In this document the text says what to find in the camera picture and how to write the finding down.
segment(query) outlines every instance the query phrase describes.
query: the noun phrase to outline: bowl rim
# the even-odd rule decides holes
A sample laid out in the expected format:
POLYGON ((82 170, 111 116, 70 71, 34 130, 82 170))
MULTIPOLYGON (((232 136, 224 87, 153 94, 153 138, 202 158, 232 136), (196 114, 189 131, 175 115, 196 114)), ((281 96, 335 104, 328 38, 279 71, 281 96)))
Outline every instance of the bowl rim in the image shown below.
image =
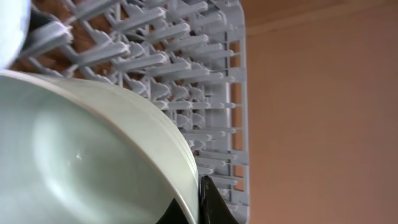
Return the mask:
POLYGON ((180 205, 180 208, 182 209, 182 212, 185 215, 185 218, 188 220, 189 223, 196 223, 197 221, 195 220, 192 212, 190 211, 186 201, 183 199, 181 194, 178 192, 178 190, 173 187, 171 182, 168 180, 168 178, 160 171, 159 167, 152 161, 152 159, 145 153, 143 153, 143 149, 139 147, 129 136, 126 134, 116 123, 111 121, 107 116, 105 116, 103 113, 100 111, 94 109, 92 106, 88 105, 84 101, 80 100, 77 96, 75 96, 73 93, 64 90, 63 88, 50 83, 46 80, 34 77, 32 75, 29 75, 24 72, 17 72, 17 71, 12 71, 12 70, 0 70, 0 82, 1 82, 1 77, 8 77, 8 78, 13 78, 15 80, 19 80, 22 82, 27 82, 35 86, 39 86, 41 88, 44 88, 46 90, 51 91, 54 94, 57 94, 61 97, 64 97, 66 100, 71 101, 72 103, 76 104, 77 106, 81 107, 85 111, 87 111, 89 114, 95 116, 96 118, 100 119, 102 122, 104 122, 106 125, 109 126, 109 130, 114 132, 119 136, 119 138, 124 141, 127 146, 132 148, 138 155, 142 157, 143 160, 145 160, 149 166, 153 169, 153 171, 159 176, 160 179, 164 182, 165 186, 168 188, 170 193, 174 196, 178 204, 180 205))

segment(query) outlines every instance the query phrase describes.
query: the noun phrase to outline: white dish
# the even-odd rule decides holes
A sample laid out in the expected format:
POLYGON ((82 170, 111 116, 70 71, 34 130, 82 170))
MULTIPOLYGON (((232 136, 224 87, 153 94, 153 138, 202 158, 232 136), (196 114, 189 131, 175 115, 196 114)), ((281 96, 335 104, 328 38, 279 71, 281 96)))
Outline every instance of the white dish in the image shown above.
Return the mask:
POLYGON ((199 217, 189 146, 121 87, 0 75, 0 223, 155 223, 176 198, 199 217))

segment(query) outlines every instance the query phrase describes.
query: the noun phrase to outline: dish rack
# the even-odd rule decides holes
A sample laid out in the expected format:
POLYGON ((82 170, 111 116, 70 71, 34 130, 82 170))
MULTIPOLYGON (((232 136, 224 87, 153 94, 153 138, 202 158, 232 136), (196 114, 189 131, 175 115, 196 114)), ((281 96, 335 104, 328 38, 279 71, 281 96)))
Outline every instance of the dish rack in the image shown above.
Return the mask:
POLYGON ((187 140, 199 175, 209 175, 239 223, 249 219, 248 106, 244 14, 239 0, 62 1, 72 15, 52 15, 33 30, 20 54, 41 73, 120 85, 161 109, 187 140), (111 30, 94 29, 104 16, 111 30), (77 53, 72 25, 95 46, 77 53), (45 67, 58 49, 71 65, 45 67), (97 74, 92 67, 110 64, 97 74))

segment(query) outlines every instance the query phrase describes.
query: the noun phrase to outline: black object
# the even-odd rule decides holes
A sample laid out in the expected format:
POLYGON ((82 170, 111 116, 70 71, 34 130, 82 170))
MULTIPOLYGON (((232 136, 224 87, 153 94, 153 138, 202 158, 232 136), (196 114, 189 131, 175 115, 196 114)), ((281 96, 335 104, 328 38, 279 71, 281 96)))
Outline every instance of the black object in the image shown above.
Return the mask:
MULTIPOLYGON (((200 181, 200 224, 238 224, 232 216, 216 185, 208 176, 200 181)), ((157 224, 186 224, 188 223, 180 206, 175 199, 157 222, 157 224)))

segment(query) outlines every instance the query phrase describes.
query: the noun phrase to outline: plastic dish rack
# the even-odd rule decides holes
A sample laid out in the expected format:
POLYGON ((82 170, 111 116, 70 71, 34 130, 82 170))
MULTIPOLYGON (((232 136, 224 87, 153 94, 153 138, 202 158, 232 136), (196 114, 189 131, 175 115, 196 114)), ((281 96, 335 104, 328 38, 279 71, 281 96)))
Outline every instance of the plastic dish rack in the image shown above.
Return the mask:
POLYGON ((62 0, 72 16, 56 17, 30 33, 20 58, 41 73, 120 85, 147 98, 181 130, 199 175, 209 175, 240 223, 249 219, 246 43, 238 0, 62 0), (121 11, 128 16, 122 19, 121 11), (90 19, 104 15, 111 32, 90 19), (70 32, 79 23, 96 45, 76 53, 70 32), (36 59, 59 49, 72 62, 64 71, 36 59), (91 67, 110 63, 104 75, 91 67))

